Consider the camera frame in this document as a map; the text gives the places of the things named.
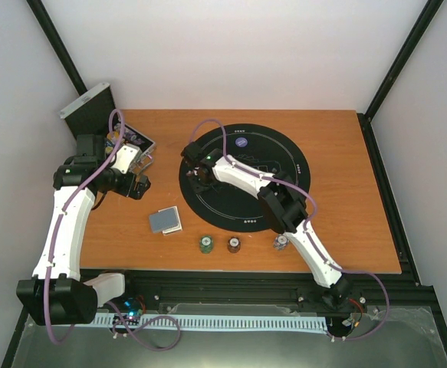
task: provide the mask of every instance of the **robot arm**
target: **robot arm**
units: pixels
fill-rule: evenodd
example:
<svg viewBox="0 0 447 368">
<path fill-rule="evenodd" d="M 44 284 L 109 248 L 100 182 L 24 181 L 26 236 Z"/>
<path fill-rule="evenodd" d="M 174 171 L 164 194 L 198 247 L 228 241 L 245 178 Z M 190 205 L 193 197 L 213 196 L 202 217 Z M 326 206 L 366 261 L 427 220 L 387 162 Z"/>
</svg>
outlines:
<svg viewBox="0 0 447 368">
<path fill-rule="evenodd" d="M 260 202 L 271 229 L 293 243 L 310 267 L 315 282 L 328 289 L 327 300 L 324 301 L 331 307 L 342 303 L 350 284 L 340 271 L 330 266 L 340 267 L 320 242 L 311 223 L 306 222 L 304 198 L 293 189 L 266 179 L 274 178 L 291 183 L 291 178 L 285 172 L 262 172 L 240 163 L 230 155 L 227 155 L 227 160 L 220 149 L 213 150 L 201 159 L 201 150 L 196 143 L 190 143 L 182 151 L 182 156 L 189 167 L 193 168 L 189 173 L 189 180 L 197 183 L 193 188 L 198 191 L 210 188 L 217 182 L 226 182 L 255 197 Z"/>
<path fill-rule="evenodd" d="M 87 219 L 97 192 L 113 191 L 141 199 L 150 187 L 145 176 L 135 176 L 131 166 L 140 158 L 140 148 L 123 146 L 114 161 L 85 189 L 81 190 L 64 213 L 65 202 L 78 186 L 105 160 L 105 140 L 100 136 L 78 136 L 77 155 L 54 174 L 54 211 L 48 237 L 31 280 L 20 280 L 17 295 L 37 324 L 44 324 L 43 291 L 46 270 L 51 266 L 49 290 L 51 324 L 86 324 L 97 307 L 124 293 L 124 275 L 101 274 L 80 282 L 80 254 Z M 54 247 L 54 261 L 48 261 L 51 238 L 58 216 L 63 215 Z"/>
</svg>

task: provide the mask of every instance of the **green poker chip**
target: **green poker chip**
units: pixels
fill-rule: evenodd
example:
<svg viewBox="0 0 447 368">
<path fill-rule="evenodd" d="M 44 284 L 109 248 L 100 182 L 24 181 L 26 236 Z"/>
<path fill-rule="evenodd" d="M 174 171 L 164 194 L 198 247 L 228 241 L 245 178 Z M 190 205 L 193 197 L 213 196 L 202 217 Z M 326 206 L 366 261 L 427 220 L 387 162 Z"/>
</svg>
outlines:
<svg viewBox="0 0 447 368">
<path fill-rule="evenodd" d="M 199 249 L 201 253 L 209 253 L 213 250 L 213 238 L 209 235 L 203 236 L 199 239 Z"/>
</svg>

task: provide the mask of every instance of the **table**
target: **table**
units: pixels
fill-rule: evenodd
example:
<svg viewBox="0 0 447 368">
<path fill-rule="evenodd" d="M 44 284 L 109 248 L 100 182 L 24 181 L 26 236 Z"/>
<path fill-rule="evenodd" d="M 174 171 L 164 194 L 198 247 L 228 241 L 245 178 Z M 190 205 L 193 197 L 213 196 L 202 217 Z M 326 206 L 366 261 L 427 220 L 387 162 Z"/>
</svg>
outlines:
<svg viewBox="0 0 447 368">
<path fill-rule="evenodd" d="M 318 204 L 316 233 L 342 267 L 400 273 L 357 115 L 349 110 L 126 110 L 126 121 L 156 141 L 155 163 L 145 174 L 152 187 L 140 201 L 110 193 L 90 214 L 81 252 L 82 268 L 200 271 L 293 271 L 308 266 L 290 244 L 273 249 L 275 233 L 233 233 L 209 225 L 187 206 L 179 189 L 180 153 L 194 126 L 208 117 L 224 124 L 255 123 L 280 131 L 303 151 Z M 199 135 L 215 129 L 208 123 Z M 153 234 L 148 216 L 177 205 L 183 230 Z M 209 234 L 212 253 L 199 251 Z M 237 235 L 242 249 L 228 252 Z"/>
</svg>

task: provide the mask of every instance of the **black metal frame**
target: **black metal frame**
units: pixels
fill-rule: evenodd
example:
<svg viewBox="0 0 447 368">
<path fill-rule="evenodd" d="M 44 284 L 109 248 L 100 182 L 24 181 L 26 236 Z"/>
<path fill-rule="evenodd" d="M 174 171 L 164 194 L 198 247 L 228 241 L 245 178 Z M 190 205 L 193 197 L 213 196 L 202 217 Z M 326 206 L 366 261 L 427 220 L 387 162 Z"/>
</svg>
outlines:
<svg viewBox="0 0 447 368">
<path fill-rule="evenodd" d="M 31 8 L 40 10 L 37 12 L 33 9 L 78 93 L 82 94 L 84 84 L 54 29 L 41 0 L 28 0 L 28 3 Z M 399 211 L 371 127 L 373 117 L 442 3 L 443 0 L 428 0 L 426 2 L 426 6 L 419 15 L 366 113 L 358 114 L 358 121 L 402 268 L 401 274 L 381 274 L 380 278 L 389 291 L 389 299 L 393 306 L 427 306 L 431 308 L 447 354 L 445 320 L 433 287 L 420 285 Z M 82 275 L 89 279 L 96 277 L 100 272 L 101 270 L 82 270 Z M 202 302 L 211 304 L 274 304 L 297 311 L 313 311 L 325 317 L 335 317 L 337 315 L 336 312 L 324 309 L 319 304 L 315 304 L 313 299 L 307 297 L 317 287 L 311 274 L 192 271 L 129 271 L 129 273 L 130 289 L 144 296 L 148 308 L 157 309 L 160 312 L 164 312 L 166 311 L 164 308 L 178 303 Z M 353 276 L 353 282 L 369 305 L 384 305 L 383 293 L 373 279 L 364 275 L 355 275 Z M 24 324 L 25 316 L 23 312 L 2 364 L 3 368 L 10 367 L 12 364 Z"/>
</svg>

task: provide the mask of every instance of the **gray floor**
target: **gray floor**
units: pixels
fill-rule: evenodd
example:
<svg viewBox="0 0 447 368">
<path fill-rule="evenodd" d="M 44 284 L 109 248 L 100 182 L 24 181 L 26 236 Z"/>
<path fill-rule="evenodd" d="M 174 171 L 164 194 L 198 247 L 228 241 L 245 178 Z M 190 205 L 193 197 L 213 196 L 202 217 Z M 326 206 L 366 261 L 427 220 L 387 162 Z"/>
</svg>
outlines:
<svg viewBox="0 0 447 368">
<path fill-rule="evenodd" d="M 130 338 L 114 340 L 107 328 L 77 328 L 65 345 L 56 347 L 43 327 L 32 326 L 22 337 L 13 367 L 447 367 L 432 321 L 426 323 L 425 315 L 400 315 L 409 319 L 393 318 L 360 342 L 331 343 L 324 335 L 292 332 L 185 332 L 174 349 L 162 353 L 148 351 Z M 368 316 L 363 318 L 363 330 L 372 325 Z M 64 331 L 56 327 L 58 335 Z M 160 346 L 174 336 L 172 331 L 156 330 L 140 334 Z"/>
</svg>

